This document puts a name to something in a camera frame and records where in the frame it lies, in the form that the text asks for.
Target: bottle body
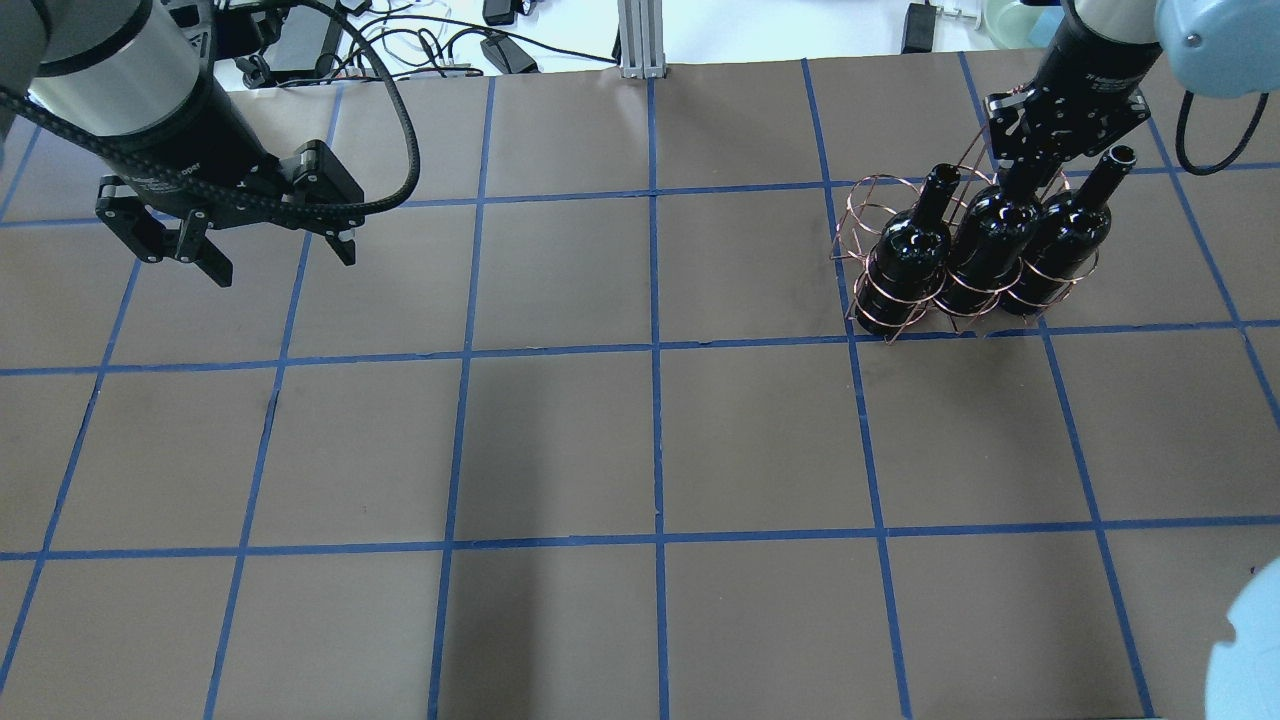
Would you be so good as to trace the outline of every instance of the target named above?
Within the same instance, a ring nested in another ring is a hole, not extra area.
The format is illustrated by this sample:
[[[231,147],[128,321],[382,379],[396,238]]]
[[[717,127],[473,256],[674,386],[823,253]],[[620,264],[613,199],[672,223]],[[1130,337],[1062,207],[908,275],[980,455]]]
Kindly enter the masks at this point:
[[[936,301],[942,311],[961,316],[984,313],[993,306],[997,291],[1018,277],[1018,258],[1043,213],[1036,190],[1047,169],[1043,161],[1015,163],[1000,184],[983,188],[969,202]]]
[[[1079,268],[1111,232],[1106,202],[1133,168],[1132,147],[1108,150],[1078,191],[1064,191],[1044,205],[1044,219],[1023,251],[1025,269],[1000,299],[1015,315],[1034,315],[1061,297]]]
[[[942,214],[959,184],[960,172],[954,165],[934,167],[915,208],[884,225],[856,286],[855,318],[867,332],[897,334],[937,291],[951,250]]]

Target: metal post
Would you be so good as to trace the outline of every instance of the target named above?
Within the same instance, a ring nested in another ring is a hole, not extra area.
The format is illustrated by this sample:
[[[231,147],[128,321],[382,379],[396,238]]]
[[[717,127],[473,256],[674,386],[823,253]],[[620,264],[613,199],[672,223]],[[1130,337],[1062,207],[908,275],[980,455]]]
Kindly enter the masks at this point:
[[[618,0],[622,77],[667,76],[662,51],[662,0]]]

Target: light blue object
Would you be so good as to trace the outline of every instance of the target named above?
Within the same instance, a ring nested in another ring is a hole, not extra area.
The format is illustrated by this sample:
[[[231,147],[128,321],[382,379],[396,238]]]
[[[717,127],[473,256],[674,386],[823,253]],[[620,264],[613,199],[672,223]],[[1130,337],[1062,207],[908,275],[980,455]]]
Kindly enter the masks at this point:
[[[1178,82],[1197,95],[1280,88],[1280,0],[1160,0],[1156,33]]]
[[[1226,618],[1235,642],[1210,655],[1206,720],[1280,720],[1280,560],[1244,587]]]
[[[1048,47],[1048,41],[1053,40],[1053,33],[1057,32],[1057,26],[1062,24],[1065,15],[1066,10],[1061,5],[1046,8],[1032,27],[1032,32],[1027,35],[1027,40],[1036,47]]]

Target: wine bottle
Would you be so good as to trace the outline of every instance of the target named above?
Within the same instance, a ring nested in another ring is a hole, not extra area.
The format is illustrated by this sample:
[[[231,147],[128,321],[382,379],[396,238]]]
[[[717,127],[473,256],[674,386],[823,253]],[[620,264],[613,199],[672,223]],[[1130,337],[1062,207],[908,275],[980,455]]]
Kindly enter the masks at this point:
[[[1057,170],[1044,159],[1020,159],[969,202],[955,247],[947,258],[948,275],[936,304],[951,315],[969,316],[993,305],[995,292],[1014,281],[1018,256],[1039,223],[1036,200],[1043,179]]]
[[[867,332],[896,334],[938,287],[942,263],[951,250],[951,232],[942,214],[959,184],[955,165],[934,165],[915,208],[893,215],[884,225],[856,295],[855,316]]]
[[[1044,204],[1044,219],[1023,250],[1023,261],[1030,268],[1000,299],[1002,309],[1034,315],[1057,296],[1111,232],[1107,200],[1135,160],[1132,147],[1116,145],[1102,155],[1080,190],[1060,192]]]

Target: black bottle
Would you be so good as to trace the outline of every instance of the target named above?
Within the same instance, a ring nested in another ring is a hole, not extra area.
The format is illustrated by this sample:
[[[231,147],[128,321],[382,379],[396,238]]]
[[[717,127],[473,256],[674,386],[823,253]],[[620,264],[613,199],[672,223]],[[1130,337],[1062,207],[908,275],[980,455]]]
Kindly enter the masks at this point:
[[[998,184],[974,195],[947,258],[955,278],[947,277],[936,299],[938,307],[952,315],[974,315],[991,307],[991,291],[1014,281],[1018,256],[1030,242],[1043,211],[1036,191],[1056,169],[1050,160],[1018,160],[1002,173]]]
[[[1015,315],[1034,315],[1057,296],[1066,284],[1062,281],[1074,277],[1111,232],[1107,199],[1133,169],[1135,159],[1132,147],[1116,145],[1102,155],[1080,190],[1060,192],[1044,204],[1044,219],[1023,251],[1023,260],[1034,270],[1023,270],[1018,284],[1000,299],[1002,309]]]
[[[916,305],[938,287],[942,263],[951,250],[951,232],[942,214],[959,184],[955,165],[934,165],[915,208],[893,215],[884,225],[858,290],[858,324],[867,332],[897,333]]]

